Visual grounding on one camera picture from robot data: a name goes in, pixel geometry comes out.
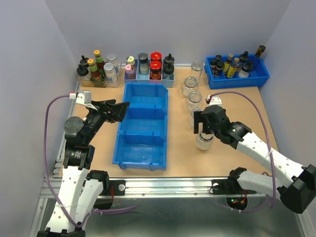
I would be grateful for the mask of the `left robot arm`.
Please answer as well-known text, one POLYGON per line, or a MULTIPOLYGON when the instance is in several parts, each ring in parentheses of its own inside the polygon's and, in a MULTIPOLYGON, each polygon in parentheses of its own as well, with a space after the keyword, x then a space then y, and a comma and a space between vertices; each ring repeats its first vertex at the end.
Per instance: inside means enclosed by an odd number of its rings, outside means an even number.
POLYGON ((83 237, 85 224, 99 195, 110 188, 106 171, 91 170, 95 148, 90 144, 105 122, 122 122, 129 102, 117 103, 115 99, 93 101, 83 95, 69 96, 76 104, 88 109, 85 118, 70 117, 64 123, 65 158, 59 192, 47 183, 56 204, 39 237, 83 237))

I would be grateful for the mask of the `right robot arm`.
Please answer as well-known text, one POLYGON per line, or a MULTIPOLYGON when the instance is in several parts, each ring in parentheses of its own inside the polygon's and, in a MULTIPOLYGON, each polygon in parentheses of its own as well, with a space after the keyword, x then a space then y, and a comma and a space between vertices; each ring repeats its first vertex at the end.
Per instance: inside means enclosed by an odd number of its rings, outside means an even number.
POLYGON ((257 161, 271 175, 253 173, 246 168, 232 170, 227 179, 216 180, 215 195, 254 191, 280 200, 292 212, 302 214, 316 197, 316 167, 303 166, 269 147, 249 127, 231 122, 218 105, 194 112, 194 133, 212 134, 222 143, 257 161))

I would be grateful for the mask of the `clear plastic organizer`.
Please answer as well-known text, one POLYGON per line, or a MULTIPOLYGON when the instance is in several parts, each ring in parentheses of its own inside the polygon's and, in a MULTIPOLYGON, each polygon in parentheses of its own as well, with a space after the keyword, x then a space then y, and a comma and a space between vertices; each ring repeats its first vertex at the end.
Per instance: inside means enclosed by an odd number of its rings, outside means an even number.
POLYGON ((79 64, 77 67, 77 75, 80 86, 108 88, 119 87, 119 80, 106 80, 106 78, 102 78, 101 72, 95 63, 88 65, 88 67, 79 64))

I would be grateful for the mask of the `front yellow-cap sauce bottle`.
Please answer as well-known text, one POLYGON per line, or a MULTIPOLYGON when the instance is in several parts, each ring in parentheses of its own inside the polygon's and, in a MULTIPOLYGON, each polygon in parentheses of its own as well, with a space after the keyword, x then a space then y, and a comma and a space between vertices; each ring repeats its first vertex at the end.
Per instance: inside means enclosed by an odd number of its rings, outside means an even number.
POLYGON ((103 87, 104 86, 104 79, 101 76, 95 61, 92 58, 90 58, 88 60, 88 64, 89 64, 89 69, 90 69, 90 73, 92 76, 92 82, 93 82, 94 86, 95 87, 103 87))

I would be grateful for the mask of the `yellow-cap sauce bottle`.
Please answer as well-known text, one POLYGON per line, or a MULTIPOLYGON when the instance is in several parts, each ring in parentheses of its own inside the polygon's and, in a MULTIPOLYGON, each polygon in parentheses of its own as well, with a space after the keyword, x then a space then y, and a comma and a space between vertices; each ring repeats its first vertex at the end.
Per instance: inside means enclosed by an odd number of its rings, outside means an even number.
POLYGON ((104 86, 104 79, 101 76, 95 61, 92 58, 90 58, 88 60, 88 64, 89 64, 89 69, 90 69, 90 73, 92 76, 92 82, 93 82, 94 86, 95 87, 103 87, 104 86))
POLYGON ((103 57, 101 56, 100 50, 98 50, 98 49, 94 50, 94 56, 95 56, 97 68, 98 68, 101 76, 104 78, 105 77, 105 72, 104 72, 105 62, 103 60, 103 57))

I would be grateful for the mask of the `front silver-lid jar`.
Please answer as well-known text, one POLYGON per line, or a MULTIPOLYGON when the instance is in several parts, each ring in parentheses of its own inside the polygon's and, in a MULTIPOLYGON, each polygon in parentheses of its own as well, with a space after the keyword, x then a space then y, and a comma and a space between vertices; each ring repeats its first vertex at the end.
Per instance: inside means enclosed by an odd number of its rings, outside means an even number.
POLYGON ((103 69, 108 81, 118 81, 117 73, 113 63, 105 63, 103 69))

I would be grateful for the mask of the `silver-lid jar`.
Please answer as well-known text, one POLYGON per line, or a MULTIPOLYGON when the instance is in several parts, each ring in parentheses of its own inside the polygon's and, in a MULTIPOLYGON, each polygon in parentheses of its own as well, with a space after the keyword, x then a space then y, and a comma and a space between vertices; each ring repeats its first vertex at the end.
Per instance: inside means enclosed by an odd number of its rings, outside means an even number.
POLYGON ((106 59, 108 62, 113 63, 115 71, 116 71, 116 75, 119 75, 119 62, 117 60, 117 56, 113 53, 110 53, 108 55, 106 55, 106 59))
POLYGON ((108 81, 118 81, 117 73, 113 63, 105 63, 103 69, 108 81))

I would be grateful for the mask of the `pink-cap spice bottle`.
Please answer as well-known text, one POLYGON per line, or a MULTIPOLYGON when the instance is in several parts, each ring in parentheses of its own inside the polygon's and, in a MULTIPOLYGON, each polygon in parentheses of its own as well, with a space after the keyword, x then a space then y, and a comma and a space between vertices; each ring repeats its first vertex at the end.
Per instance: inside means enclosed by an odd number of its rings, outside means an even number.
POLYGON ((134 66, 131 64, 125 65, 125 79, 128 79, 128 80, 136 79, 135 69, 134 69, 134 66))

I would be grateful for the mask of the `pastel compartment organizer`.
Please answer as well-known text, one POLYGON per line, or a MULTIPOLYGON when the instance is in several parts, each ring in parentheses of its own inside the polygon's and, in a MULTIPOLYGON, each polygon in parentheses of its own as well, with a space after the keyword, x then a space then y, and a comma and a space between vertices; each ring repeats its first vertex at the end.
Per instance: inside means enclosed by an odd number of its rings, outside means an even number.
POLYGON ((168 77, 167 79, 151 79, 150 78, 150 71, 148 74, 143 75, 140 73, 140 63, 138 59, 135 59, 134 64, 134 74, 128 74, 127 72, 124 73, 123 80, 125 83, 161 83, 166 88, 173 88, 175 82, 175 75, 172 74, 173 79, 168 77))

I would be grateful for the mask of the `rear yellow-cap sauce bottle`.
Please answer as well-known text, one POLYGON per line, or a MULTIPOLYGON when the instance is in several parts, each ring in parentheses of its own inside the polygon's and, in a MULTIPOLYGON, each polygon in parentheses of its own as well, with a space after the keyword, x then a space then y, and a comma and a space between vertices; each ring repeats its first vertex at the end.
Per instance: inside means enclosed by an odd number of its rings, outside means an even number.
POLYGON ((94 50, 94 56, 95 56, 97 68, 98 68, 101 76, 104 78, 105 77, 105 72, 104 72, 105 62, 103 60, 103 57, 101 56, 100 50, 98 50, 98 49, 94 50))

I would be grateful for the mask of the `large blue divided bin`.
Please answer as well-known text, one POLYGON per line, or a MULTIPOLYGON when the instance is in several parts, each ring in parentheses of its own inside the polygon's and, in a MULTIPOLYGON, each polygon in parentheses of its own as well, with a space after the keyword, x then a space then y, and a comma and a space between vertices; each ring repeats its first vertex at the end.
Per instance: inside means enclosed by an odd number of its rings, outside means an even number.
POLYGON ((166 170, 168 89, 162 84, 127 83, 129 102, 118 126, 112 163, 120 169, 166 170))

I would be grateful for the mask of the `front black dispenser bottle left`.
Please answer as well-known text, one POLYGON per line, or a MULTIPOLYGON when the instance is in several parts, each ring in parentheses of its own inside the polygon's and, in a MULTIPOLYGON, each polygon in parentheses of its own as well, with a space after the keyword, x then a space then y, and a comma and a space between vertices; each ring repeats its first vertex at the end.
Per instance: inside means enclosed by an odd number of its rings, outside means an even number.
POLYGON ((81 64, 78 64, 77 74, 80 80, 90 80, 89 70, 81 64))

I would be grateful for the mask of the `black dispenser bottle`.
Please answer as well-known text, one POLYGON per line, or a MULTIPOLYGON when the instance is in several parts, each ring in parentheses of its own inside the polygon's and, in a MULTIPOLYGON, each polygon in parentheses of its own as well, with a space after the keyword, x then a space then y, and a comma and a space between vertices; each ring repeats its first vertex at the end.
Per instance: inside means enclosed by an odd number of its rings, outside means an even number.
POLYGON ((162 79, 174 80, 174 66, 171 63, 164 65, 162 79))
POLYGON ((84 55, 82 55, 82 56, 81 56, 81 59, 80 59, 80 61, 79 61, 79 63, 80 63, 82 66, 88 68, 88 67, 89 67, 88 60, 89 60, 88 57, 85 57, 84 55))
POLYGON ((90 80, 89 70, 81 64, 78 64, 77 74, 80 80, 90 80))
POLYGON ((174 65, 174 61, 175 61, 175 59, 174 59, 174 57, 172 56, 171 53, 169 53, 167 56, 165 56, 165 58, 163 60, 165 65, 170 64, 172 66, 174 65))

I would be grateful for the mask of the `rear silver-lid jar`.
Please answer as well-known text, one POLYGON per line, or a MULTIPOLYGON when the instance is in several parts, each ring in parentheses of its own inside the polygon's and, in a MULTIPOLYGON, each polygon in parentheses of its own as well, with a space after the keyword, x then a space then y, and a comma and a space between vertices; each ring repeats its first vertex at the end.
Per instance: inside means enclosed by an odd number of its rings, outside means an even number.
POLYGON ((119 62, 117 60, 117 56, 113 53, 110 53, 108 55, 106 55, 106 59, 108 62, 113 63, 115 71, 116 71, 116 75, 119 75, 119 62))

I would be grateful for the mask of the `yellow-cap spice bottle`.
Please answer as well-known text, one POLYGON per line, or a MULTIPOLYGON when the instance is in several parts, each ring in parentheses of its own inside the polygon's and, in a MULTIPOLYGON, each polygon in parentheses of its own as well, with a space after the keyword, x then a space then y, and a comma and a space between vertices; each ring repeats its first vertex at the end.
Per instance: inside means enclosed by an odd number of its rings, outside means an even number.
POLYGON ((135 65, 135 58, 133 57, 133 56, 128 56, 127 58, 126 58, 126 64, 128 65, 132 65, 132 66, 134 66, 135 65))

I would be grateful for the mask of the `rear black dispenser bottle left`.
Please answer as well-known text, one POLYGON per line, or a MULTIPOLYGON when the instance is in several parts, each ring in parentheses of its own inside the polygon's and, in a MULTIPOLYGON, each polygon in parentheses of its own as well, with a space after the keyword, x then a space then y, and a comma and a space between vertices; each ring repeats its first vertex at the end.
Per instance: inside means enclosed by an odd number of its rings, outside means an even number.
POLYGON ((88 67, 89 67, 88 60, 89 60, 88 57, 85 57, 84 55, 82 55, 82 56, 81 56, 81 59, 80 59, 80 61, 79 61, 79 63, 80 63, 82 66, 88 68, 88 67))

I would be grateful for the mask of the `lidded glass jar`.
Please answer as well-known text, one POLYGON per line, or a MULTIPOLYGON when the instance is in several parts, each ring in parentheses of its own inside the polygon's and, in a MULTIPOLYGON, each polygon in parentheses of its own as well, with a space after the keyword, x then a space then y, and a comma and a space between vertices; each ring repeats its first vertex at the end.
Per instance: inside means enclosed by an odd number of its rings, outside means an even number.
POLYGON ((194 77, 198 81, 201 77, 203 68, 204 64, 201 61, 193 61, 191 63, 190 76, 194 77))

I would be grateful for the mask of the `black-cap spice jar front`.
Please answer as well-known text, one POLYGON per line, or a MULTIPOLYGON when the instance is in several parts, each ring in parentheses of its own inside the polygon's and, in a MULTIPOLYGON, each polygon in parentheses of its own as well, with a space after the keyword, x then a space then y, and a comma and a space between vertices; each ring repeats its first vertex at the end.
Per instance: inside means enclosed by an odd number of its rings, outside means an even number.
POLYGON ((210 61, 211 72, 214 77, 219 77, 220 72, 222 71, 224 62, 222 61, 222 55, 218 54, 214 59, 210 61))

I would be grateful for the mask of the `grey-lid salt shaker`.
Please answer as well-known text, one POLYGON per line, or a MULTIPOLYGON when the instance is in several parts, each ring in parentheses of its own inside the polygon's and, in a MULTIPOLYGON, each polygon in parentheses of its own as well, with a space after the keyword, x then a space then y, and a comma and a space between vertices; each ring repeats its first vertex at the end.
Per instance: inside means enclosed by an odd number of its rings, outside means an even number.
POLYGON ((149 73, 149 60, 147 53, 139 53, 138 54, 138 62, 139 62, 139 73, 142 75, 147 75, 149 73))

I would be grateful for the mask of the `front red-lid sauce jar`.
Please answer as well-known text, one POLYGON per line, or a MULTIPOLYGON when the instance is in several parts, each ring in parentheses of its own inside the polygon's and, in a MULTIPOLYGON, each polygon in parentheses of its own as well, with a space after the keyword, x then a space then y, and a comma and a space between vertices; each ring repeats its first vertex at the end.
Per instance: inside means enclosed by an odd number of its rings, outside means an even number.
POLYGON ((150 79, 159 80, 161 78, 161 62, 152 61, 150 63, 150 79))

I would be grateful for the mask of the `red-lid sauce jar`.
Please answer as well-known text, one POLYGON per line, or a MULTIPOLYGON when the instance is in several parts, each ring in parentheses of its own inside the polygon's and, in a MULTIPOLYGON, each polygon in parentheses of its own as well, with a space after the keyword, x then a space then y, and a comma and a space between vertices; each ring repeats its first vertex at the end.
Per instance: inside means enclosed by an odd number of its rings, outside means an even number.
POLYGON ((151 53, 151 62, 153 61, 162 62, 162 54, 157 51, 151 53))
POLYGON ((161 78, 161 62, 152 61, 150 63, 150 79, 159 80, 161 78))

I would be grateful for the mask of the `yellow label bottle front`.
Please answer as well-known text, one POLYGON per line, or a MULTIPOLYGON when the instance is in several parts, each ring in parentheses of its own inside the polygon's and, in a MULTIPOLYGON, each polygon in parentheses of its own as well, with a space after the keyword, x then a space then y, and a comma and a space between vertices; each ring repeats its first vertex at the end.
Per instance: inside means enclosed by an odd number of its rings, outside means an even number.
POLYGON ((239 66, 239 57, 235 57, 226 74, 226 77, 228 79, 232 79, 234 77, 238 66, 239 66))

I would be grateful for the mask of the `yellow label bottle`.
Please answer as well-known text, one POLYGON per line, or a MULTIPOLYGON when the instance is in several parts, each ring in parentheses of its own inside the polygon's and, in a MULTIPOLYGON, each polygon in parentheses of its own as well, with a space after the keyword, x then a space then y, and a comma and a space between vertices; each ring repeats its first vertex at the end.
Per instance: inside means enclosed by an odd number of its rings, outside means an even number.
POLYGON ((224 66, 223 66, 223 73, 226 75, 230 66, 231 66, 231 63, 232 63, 232 60, 234 58, 234 55, 232 53, 230 53, 224 63, 224 66))
POLYGON ((234 77, 238 66, 239 66, 239 57, 235 57, 226 74, 226 77, 228 79, 232 79, 234 77))

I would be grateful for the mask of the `yellow label bottle rear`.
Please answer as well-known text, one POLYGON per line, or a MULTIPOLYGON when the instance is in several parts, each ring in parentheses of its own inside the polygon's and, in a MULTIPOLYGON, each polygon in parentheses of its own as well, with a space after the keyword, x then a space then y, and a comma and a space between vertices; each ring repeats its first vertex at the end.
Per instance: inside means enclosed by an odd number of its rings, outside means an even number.
POLYGON ((231 66, 231 63, 232 63, 232 60, 234 58, 234 55, 232 53, 230 53, 224 63, 224 66, 223 66, 223 73, 226 75, 230 66, 231 66))

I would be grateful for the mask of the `front black dispenser bottle middle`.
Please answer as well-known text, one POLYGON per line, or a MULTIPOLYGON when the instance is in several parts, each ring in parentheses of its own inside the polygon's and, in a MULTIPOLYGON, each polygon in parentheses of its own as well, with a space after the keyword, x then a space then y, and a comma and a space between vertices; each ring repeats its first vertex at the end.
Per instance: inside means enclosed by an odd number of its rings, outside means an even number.
POLYGON ((174 66, 171 63, 164 65, 162 79, 174 80, 174 66))

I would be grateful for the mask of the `rear red-lid sauce jar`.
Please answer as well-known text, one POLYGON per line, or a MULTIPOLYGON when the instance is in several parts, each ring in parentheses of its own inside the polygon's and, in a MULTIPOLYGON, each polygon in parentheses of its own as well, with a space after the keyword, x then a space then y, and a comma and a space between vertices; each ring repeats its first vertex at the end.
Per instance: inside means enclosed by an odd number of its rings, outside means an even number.
POLYGON ((151 62, 153 61, 162 62, 162 54, 157 51, 151 53, 151 62))

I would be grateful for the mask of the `rear black dispenser bottle middle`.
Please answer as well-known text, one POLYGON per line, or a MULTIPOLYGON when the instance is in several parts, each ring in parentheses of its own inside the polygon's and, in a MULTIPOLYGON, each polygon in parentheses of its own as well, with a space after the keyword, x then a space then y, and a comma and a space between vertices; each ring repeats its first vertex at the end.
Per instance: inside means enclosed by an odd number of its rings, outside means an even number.
POLYGON ((165 56, 165 58, 163 60, 165 65, 170 64, 172 66, 174 65, 174 61, 175 61, 175 59, 174 59, 174 57, 172 56, 171 53, 169 53, 167 56, 165 56))

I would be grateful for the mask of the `black dispenser bottle tray front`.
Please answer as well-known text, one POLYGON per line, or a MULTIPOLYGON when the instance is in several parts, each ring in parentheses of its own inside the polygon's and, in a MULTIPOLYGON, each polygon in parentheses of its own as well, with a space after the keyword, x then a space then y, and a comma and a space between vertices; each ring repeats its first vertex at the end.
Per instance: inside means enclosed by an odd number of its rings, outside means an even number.
POLYGON ((238 73, 240 78, 247 78, 250 75, 250 72, 253 70, 253 61, 248 61, 243 64, 241 70, 238 73))

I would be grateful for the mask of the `black dispenser bottle tray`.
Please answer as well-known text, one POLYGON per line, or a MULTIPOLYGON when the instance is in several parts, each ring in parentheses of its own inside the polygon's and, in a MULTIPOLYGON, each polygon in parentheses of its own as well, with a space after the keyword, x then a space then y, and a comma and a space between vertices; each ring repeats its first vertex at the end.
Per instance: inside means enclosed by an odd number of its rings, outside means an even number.
POLYGON ((253 70, 253 61, 248 61, 243 64, 241 70, 238 73, 240 78, 247 78, 250 75, 250 72, 253 70))
POLYGON ((242 54, 239 56, 239 62, 242 63, 242 64, 246 63, 246 62, 249 60, 248 54, 249 54, 248 51, 245 51, 244 53, 242 53, 242 54))

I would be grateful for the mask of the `blue tray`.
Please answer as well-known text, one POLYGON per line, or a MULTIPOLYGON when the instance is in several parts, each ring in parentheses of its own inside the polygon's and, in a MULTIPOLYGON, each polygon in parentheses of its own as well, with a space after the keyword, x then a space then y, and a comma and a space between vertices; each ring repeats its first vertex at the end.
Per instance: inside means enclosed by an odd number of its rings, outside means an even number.
POLYGON ((256 58, 254 54, 249 54, 249 61, 253 62, 253 70, 249 72, 249 76, 246 78, 239 77, 238 72, 234 74, 234 77, 228 79, 224 75, 223 71, 220 72, 218 77, 214 77, 211 69, 211 61, 215 59, 215 56, 208 56, 205 60, 205 73, 207 75, 208 84, 210 89, 225 89, 225 88, 237 88, 237 87, 252 87, 263 86, 270 78, 269 72, 265 66, 262 58, 256 58))

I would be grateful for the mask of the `black dispenser bottle tray rear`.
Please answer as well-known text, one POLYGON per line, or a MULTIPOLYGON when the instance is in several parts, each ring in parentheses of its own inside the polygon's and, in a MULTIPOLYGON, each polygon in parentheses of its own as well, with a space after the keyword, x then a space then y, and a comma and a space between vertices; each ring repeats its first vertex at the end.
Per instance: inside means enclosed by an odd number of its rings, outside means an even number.
POLYGON ((248 51, 245 51, 244 53, 242 53, 242 54, 239 56, 239 62, 242 63, 242 64, 246 63, 246 62, 249 60, 248 54, 249 54, 248 51))

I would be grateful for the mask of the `dark bottle gold band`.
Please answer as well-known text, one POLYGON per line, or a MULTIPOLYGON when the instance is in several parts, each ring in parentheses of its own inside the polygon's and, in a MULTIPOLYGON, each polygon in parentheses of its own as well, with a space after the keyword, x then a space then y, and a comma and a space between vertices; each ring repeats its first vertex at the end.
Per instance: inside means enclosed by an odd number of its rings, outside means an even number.
POLYGON ((258 46, 258 48, 257 48, 257 50, 256 50, 256 52, 255 52, 255 54, 254 54, 254 56, 255 56, 256 58, 261 58, 261 57, 263 56, 265 50, 266 50, 266 47, 265 47, 264 45, 258 46))

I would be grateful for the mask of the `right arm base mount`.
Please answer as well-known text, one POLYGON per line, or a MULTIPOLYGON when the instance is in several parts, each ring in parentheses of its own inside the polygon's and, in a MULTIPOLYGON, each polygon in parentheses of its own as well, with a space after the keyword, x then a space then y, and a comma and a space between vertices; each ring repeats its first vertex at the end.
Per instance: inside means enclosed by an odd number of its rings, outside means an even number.
POLYGON ((243 189, 237 182, 241 174, 246 172, 246 168, 238 167, 232 170, 226 179, 213 179, 208 192, 212 195, 226 195, 226 205, 228 209, 237 212, 247 213, 248 205, 247 195, 257 192, 250 189, 243 189))

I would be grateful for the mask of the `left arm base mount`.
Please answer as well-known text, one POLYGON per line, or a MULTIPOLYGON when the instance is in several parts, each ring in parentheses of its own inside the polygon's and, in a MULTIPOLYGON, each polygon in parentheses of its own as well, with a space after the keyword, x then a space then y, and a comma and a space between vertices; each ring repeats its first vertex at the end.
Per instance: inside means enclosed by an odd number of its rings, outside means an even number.
POLYGON ((100 196, 110 196, 111 200, 108 198, 97 199, 93 205, 94 209, 110 209, 114 203, 115 196, 124 196, 125 195, 125 186, 126 181, 123 179, 110 180, 109 174, 107 171, 101 170, 92 170, 87 175, 87 180, 97 180, 99 183, 102 183, 103 190, 100 193, 100 196))

